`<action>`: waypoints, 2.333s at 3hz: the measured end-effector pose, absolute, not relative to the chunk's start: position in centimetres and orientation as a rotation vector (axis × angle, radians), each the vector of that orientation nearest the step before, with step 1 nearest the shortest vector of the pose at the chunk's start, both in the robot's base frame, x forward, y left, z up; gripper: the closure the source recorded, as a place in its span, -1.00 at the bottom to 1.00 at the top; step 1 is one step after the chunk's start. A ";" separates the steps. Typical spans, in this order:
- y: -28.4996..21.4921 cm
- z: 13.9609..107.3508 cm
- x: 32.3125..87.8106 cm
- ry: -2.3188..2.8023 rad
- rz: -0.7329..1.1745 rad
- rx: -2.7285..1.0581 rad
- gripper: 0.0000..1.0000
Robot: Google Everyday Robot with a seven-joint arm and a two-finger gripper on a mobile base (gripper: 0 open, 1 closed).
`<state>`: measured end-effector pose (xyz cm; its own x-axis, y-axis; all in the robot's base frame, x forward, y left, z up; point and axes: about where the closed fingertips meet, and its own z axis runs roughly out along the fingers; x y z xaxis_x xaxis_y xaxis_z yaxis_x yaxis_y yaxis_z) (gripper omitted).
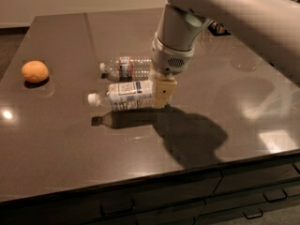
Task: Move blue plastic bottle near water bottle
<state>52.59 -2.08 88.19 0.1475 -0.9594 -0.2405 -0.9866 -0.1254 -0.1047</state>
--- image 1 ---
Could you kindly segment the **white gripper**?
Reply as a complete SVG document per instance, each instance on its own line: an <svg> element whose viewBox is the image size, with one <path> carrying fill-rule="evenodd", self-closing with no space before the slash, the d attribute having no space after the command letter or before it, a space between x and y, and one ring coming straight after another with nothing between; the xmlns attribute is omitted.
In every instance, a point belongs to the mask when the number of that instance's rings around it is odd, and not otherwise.
<svg viewBox="0 0 300 225"><path fill-rule="evenodd" d="M156 77L161 74L177 75L185 71L194 55L194 50L183 52L165 46L158 36L154 36L151 47L152 63L149 67L149 80L153 81L153 106L163 108L177 86L174 76Z"/></svg>

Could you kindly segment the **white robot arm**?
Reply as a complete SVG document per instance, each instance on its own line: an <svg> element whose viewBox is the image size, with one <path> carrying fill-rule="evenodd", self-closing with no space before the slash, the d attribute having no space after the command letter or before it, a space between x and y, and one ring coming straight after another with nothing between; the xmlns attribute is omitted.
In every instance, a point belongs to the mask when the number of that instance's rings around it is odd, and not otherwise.
<svg viewBox="0 0 300 225"><path fill-rule="evenodd" d="M300 82L300 5L291 0L167 0L152 42L153 106L164 107L199 34L222 24L277 71Z"/></svg>

